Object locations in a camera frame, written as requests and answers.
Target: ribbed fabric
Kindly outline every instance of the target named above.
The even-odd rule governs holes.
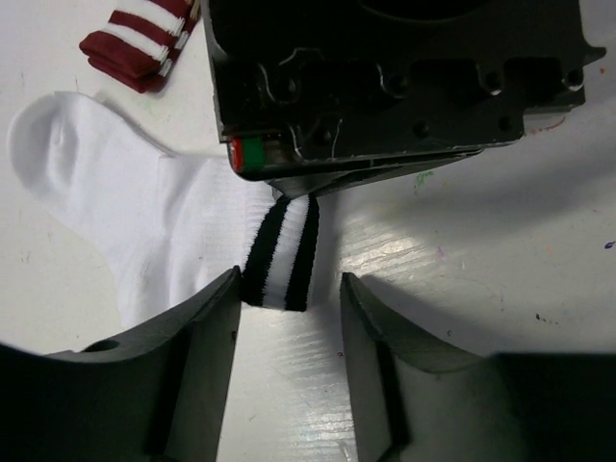
[[[158,91],[198,20],[199,0],[118,0],[79,45],[92,67],[138,92]]]
[[[245,301],[306,308],[315,256],[306,236],[316,242],[319,226],[312,197],[274,202],[268,185],[240,179],[226,159],[164,151],[79,93],[24,109],[8,150],[23,187],[107,261],[124,326],[244,263],[243,295],[258,294]]]

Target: red and white striped sock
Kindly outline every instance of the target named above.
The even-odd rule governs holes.
[[[196,25],[199,0],[118,0],[79,45],[89,63],[138,92],[160,90]]]

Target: black stripe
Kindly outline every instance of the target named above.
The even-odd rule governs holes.
[[[312,278],[312,266],[315,263],[317,251],[317,237],[319,236],[319,202],[308,196],[308,213],[306,223],[301,233],[299,249],[295,257],[289,287],[285,295],[285,309],[289,311],[306,311],[308,305],[308,291]]]
[[[250,248],[246,267],[242,273],[242,300],[251,306],[263,306],[271,259],[278,244],[289,202],[290,199],[287,197],[280,197],[269,209]]]

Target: striped sock cuff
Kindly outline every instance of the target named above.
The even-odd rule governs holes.
[[[266,214],[248,253],[243,300],[252,306],[305,311],[319,234],[312,195],[281,197]]]

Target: white sock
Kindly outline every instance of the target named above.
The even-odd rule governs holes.
[[[8,148],[24,188],[106,259],[125,327],[196,294],[225,270],[243,265],[248,252],[251,267],[266,271],[261,283],[248,278],[247,286],[254,290],[261,285],[256,290],[264,294],[248,302],[305,309],[308,283],[295,286],[306,288],[299,305],[296,292],[288,297],[285,288],[293,282],[288,261],[292,269],[307,234],[307,211],[318,207],[313,198],[296,199],[292,205],[282,199],[274,205],[268,185],[243,181],[226,159],[166,152],[79,93],[57,92],[24,109],[13,120]],[[278,229],[259,231],[264,216],[272,215],[270,209],[281,207],[285,217],[293,210],[305,212],[295,220],[285,218]],[[254,256],[257,232],[274,239],[282,260],[279,255]],[[310,259],[308,282],[313,247],[309,243],[308,257],[302,257]],[[279,261],[286,274],[277,268]]]

